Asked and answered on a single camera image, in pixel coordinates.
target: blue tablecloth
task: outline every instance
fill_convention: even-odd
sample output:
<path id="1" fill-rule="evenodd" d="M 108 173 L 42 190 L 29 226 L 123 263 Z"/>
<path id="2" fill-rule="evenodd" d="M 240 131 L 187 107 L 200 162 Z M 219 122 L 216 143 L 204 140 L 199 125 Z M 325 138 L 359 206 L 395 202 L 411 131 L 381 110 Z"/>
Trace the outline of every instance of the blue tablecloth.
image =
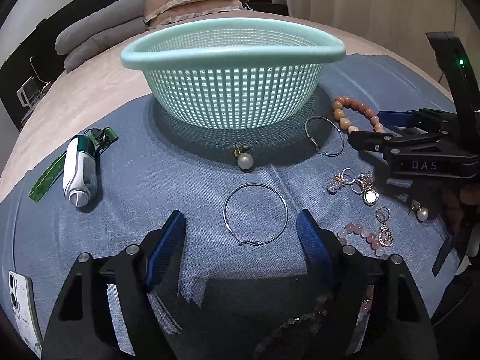
<path id="1" fill-rule="evenodd" d="M 28 198 L 37 178 L 66 149 L 64 144 L 28 172 L 0 204 L 4 283 L 0 300 L 10 320 L 14 321 L 8 270 L 33 280 L 38 321 L 44 334 L 57 295 L 78 254 L 117 254 L 126 245 L 139 243 L 148 231 L 161 227 L 174 209 L 182 211 L 188 222 L 179 290 L 187 300 L 201 304 L 207 278 L 305 274 L 295 229 L 300 210 L 308 208 L 321 227 L 335 233 L 349 222 L 360 222 L 377 231 L 375 211 L 381 206 L 391 211 L 388 224 L 394 245 L 388 252 L 404 257 L 432 315 L 458 266 L 457 257 L 451 253 L 440 274 L 434 277 L 431 273 L 445 239 L 445 227 L 435 215 L 439 205 L 435 199 L 437 185 L 415 181 L 399 187 L 387 183 L 383 162 L 371 154 L 359 154 L 347 143 L 338 157 L 315 154 L 303 125 L 312 115 L 331 117 L 332 99 L 337 95 L 358 98 L 375 110 L 429 107 L 455 111 L 453 103 L 435 87 L 384 55 L 349 55 L 325 66 L 319 86 L 297 114 L 248 131 L 190 126 L 170 116 L 152 95 L 132 100 L 94 124 L 111 126 L 120 136 L 101 156 L 98 202 L 86 210 L 76 209 L 64 200 L 61 180 L 40 202 Z M 371 129 L 364 116 L 346 112 L 352 124 L 361 130 Z M 328 123 L 312 122 L 311 126 L 312 135 L 323 142 L 324 150 L 338 149 L 339 135 Z M 251 173 L 237 167 L 232 155 L 235 144 L 252 147 L 256 168 Z M 381 195 L 377 205 L 367 207 L 349 188 L 334 196 L 328 194 L 327 182 L 345 167 L 357 172 L 374 171 Z M 276 188 L 289 207 L 284 234 L 265 246 L 239 247 L 223 223 L 226 196 L 246 182 Z M 414 215 L 408 216 L 405 201 L 409 194 L 426 205 L 434 219 L 419 223 Z M 246 188 L 236 194 L 229 204 L 229 217 L 240 237 L 247 239 L 269 238 L 284 218 L 280 201 L 260 188 Z M 366 255 L 374 255 L 360 237 L 350 235 L 349 243 Z M 118 312 L 113 318 L 117 321 Z M 117 333 L 121 347 L 128 349 L 124 328 L 118 327 Z"/>

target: phone case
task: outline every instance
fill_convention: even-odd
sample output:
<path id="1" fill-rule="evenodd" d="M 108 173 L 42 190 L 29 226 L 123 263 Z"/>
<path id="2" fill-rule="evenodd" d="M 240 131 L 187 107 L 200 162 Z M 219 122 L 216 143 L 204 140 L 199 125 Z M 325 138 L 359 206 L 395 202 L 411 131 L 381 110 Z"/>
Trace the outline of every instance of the phone case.
<path id="1" fill-rule="evenodd" d="M 13 271 L 9 271 L 8 280 L 11 305 L 20 336 L 40 359 L 42 357 L 42 334 L 35 312 L 32 280 Z"/>

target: green lanyard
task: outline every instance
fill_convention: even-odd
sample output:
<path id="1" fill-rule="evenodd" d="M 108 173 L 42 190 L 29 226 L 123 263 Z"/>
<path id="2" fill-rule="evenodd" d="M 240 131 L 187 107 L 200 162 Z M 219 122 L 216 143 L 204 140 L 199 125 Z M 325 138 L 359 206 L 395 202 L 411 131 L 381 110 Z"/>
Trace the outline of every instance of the green lanyard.
<path id="1" fill-rule="evenodd" d="M 99 154 L 101 154 L 111 143 L 115 142 L 119 138 L 110 127 L 105 127 L 102 130 L 98 128 L 92 128 L 92 130 L 87 131 L 90 131 L 90 133 L 87 135 L 87 138 L 93 142 Z M 53 163 L 46 169 L 46 171 L 43 172 L 35 185 L 32 187 L 28 196 L 34 202 L 39 201 L 47 193 L 55 180 L 58 179 L 58 177 L 63 173 L 66 155 L 66 151 L 60 154 L 57 159 L 53 161 Z"/>

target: light green basket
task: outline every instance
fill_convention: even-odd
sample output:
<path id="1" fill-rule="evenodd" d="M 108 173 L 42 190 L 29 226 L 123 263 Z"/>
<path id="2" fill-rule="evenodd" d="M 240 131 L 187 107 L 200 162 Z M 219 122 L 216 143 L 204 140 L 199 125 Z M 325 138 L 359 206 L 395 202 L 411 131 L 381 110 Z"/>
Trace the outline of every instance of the light green basket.
<path id="1" fill-rule="evenodd" d="M 208 128 L 252 128 L 299 110 L 322 64 L 345 45 L 316 28 L 250 17 L 207 19 L 146 35 L 121 53 L 178 119 Z"/>

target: pearl earring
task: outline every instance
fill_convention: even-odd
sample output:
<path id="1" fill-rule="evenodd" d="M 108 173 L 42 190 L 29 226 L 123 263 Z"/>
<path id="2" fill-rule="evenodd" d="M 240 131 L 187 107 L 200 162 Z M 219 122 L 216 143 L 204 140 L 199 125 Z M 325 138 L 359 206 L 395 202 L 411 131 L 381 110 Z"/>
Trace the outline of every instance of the pearl earring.
<path id="1" fill-rule="evenodd" d="M 426 221 L 428 219 L 428 208 L 422 207 L 418 200 L 412 200 L 410 210 L 417 213 L 417 219 L 420 222 Z"/>
<path id="2" fill-rule="evenodd" d="M 240 169 L 248 170 L 254 165 L 254 158 L 251 154 L 245 153 L 245 150 L 250 149 L 250 147 L 239 147 L 235 145 L 233 150 L 233 155 L 237 158 L 237 165 Z"/>

